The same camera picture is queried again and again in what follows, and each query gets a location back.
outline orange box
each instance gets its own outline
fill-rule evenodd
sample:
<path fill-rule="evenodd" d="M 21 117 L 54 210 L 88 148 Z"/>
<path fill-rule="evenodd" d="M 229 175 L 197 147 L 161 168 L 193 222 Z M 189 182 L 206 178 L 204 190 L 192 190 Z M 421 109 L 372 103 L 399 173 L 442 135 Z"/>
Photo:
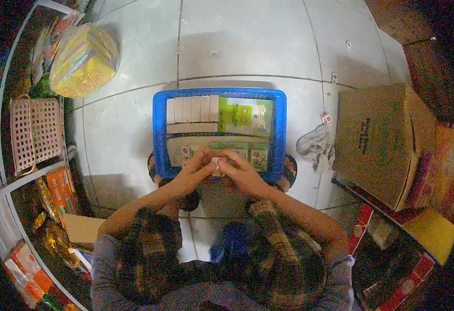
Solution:
<path fill-rule="evenodd" d="M 51 192 L 54 206 L 58 211 L 59 219 L 65 227 L 64 214 L 79 215 L 80 210 L 74 195 L 73 182 L 70 171 L 66 166 L 47 174 L 47 184 Z"/>

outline yellow package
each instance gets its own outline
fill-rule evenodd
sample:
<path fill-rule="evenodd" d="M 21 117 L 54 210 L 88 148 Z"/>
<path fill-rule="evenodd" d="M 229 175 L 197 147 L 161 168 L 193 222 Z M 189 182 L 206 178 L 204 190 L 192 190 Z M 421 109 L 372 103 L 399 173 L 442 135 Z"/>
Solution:
<path fill-rule="evenodd" d="M 104 30 L 87 23 L 63 35 L 49 85 L 64 97 L 84 97 L 108 82 L 117 68 L 115 42 Z"/>

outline gray shirt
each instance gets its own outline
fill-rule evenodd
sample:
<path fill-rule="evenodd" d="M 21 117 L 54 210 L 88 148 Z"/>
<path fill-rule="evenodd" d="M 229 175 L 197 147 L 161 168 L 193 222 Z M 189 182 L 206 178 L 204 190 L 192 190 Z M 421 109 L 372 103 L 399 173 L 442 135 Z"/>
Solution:
<path fill-rule="evenodd" d="M 95 311 L 199 310 L 209 300 L 231 310 L 268 310 L 257 304 L 233 283 L 198 283 L 170 292 L 156 305 L 140 306 L 126 299 L 114 285 L 121 243 L 109 235 L 98 237 L 92 257 L 92 305 Z M 329 265 L 324 295 L 313 310 L 351 310 L 354 300 L 352 265 L 354 259 L 342 254 Z"/>

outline white packaging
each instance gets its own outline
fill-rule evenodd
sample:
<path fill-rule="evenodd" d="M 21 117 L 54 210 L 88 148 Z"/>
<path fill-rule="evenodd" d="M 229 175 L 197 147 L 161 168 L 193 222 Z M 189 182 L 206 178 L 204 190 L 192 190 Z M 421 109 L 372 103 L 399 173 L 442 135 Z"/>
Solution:
<path fill-rule="evenodd" d="M 210 121 L 210 96 L 201 96 L 201 122 Z"/>
<path fill-rule="evenodd" d="M 218 123 L 191 123 L 191 133 L 216 133 Z"/>
<path fill-rule="evenodd" d="M 191 122 L 201 121 L 201 96 L 192 97 Z"/>
<path fill-rule="evenodd" d="M 183 97 L 176 97 L 173 100 L 173 107 L 174 107 L 174 122 L 175 123 L 182 123 L 182 116 L 184 114 L 184 98 Z"/>
<path fill-rule="evenodd" d="M 175 123 L 174 120 L 174 106 L 173 106 L 174 100 L 173 98 L 169 98 L 166 100 L 166 124 L 173 124 Z"/>
<path fill-rule="evenodd" d="M 191 122 L 192 97 L 184 97 L 182 122 Z"/>
<path fill-rule="evenodd" d="M 167 134 L 190 133 L 191 123 L 175 123 L 166 126 Z"/>
<path fill-rule="evenodd" d="M 218 122 L 218 95 L 210 95 L 210 122 Z"/>

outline blue tray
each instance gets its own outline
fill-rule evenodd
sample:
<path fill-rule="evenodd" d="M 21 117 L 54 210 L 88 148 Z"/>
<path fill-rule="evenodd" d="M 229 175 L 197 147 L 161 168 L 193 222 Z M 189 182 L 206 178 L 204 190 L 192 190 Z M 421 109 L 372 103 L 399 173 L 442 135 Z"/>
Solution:
<path fill-rule="evenodd" d="M 283 174 L 286 154 L 286 94 L 281 90 L 252 88 L 208 88 L 164 90 L 153 97 L 153 147 L 157 173 L 163 178 L 174 178 L 180 167 L 172 167 L 166 147 L 166 101 L 169 98 L 219 95 L 221 97 L 253 98 L 274 101 L 273 135 L 270 139 L 267 171 L 260 174 L 266 182 L 278 182 Z"/>

